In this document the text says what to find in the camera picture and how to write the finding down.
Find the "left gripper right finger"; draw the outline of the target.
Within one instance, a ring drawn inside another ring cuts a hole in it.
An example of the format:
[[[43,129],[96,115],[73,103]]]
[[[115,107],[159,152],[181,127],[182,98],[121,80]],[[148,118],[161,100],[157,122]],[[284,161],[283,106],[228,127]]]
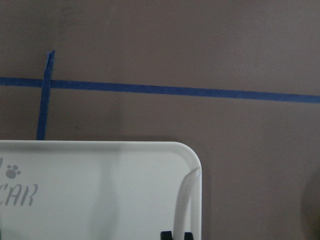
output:
[[[184,240],[193,240],[193,234],[191,232],[185,232]]]

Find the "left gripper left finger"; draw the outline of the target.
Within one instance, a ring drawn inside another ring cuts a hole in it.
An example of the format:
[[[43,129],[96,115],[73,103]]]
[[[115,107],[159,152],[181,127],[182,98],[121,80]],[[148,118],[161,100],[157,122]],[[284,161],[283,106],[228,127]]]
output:
[[[172,240],[172,232],[171,231],[162,231],[160,233],[160,240]]]

